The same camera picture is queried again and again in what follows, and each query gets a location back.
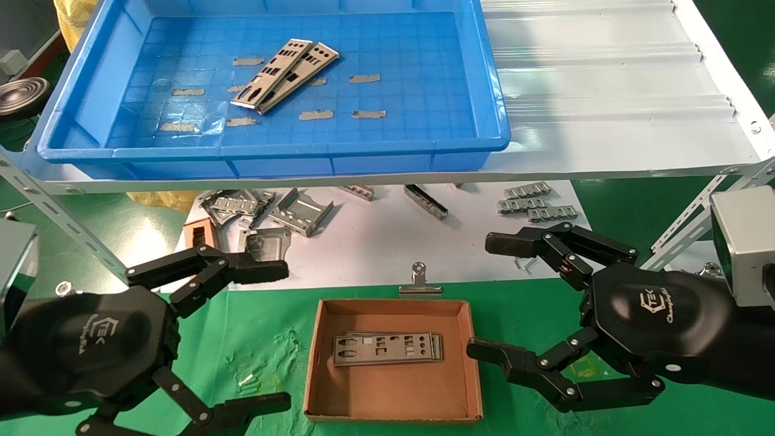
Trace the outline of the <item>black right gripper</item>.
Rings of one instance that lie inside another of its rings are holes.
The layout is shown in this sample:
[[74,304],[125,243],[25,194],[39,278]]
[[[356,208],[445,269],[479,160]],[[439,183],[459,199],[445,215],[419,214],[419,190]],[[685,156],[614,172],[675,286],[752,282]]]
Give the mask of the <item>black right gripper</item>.
[[[586,328],[544,354],[478,337],[467,344],[468,357],[498,365],[507,383],[534,389],[557,411],[648,405],[666,388],[656,375],[773,399],[773,309],[737,305],[724,280],[639,269],[636,248],[572,223],[490,233],[485,250],[539,257],[573,289],[589,289]],[[585,259],[608,267],[593,274]],[[626,377],[565,378],[562,372],[592,350]]]

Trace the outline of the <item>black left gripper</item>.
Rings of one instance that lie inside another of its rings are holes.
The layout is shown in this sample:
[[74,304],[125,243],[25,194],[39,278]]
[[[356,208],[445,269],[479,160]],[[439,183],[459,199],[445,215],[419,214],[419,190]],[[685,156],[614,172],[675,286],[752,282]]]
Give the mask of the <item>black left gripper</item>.
[[[2,343],[2,418],[97,411],[77,435],[145,435],[114,419],[163,389],[191,417],[180,435],[244,435],[252,420],[291,408],[287,392],[228,400],[207,408],[174,375],[178,319],[231,283],[287,279],[285,260],[255,260],[199,245],[125,271],[116,294],[76,294],[22,304]],[[187,279],[169,304],[148,289]]]

